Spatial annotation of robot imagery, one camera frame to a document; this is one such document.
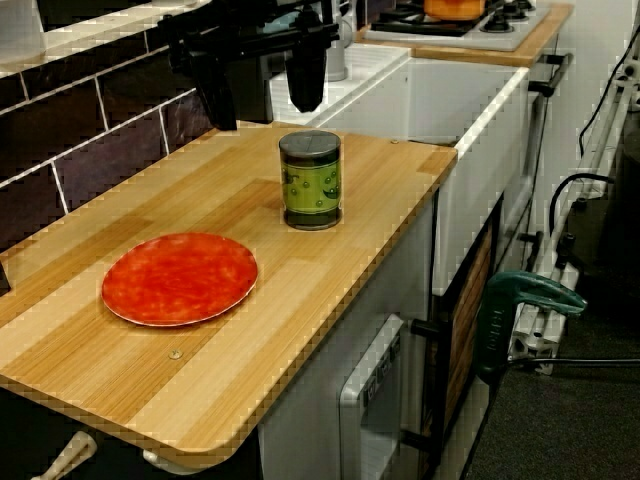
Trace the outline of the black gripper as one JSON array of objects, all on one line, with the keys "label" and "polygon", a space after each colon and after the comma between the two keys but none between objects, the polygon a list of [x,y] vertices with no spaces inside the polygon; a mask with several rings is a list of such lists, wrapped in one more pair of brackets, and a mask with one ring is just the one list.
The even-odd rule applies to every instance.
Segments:
[{"label": "black gripper", "polygon": [[324,95],[326,49],[339,39],[329,1],[210,1],[164,15],[158,29],[171,69],[193,75],[211,125],[222,131],[237,129],[228,63],[290,51],[290,100],[299,112],[313,112]]}]

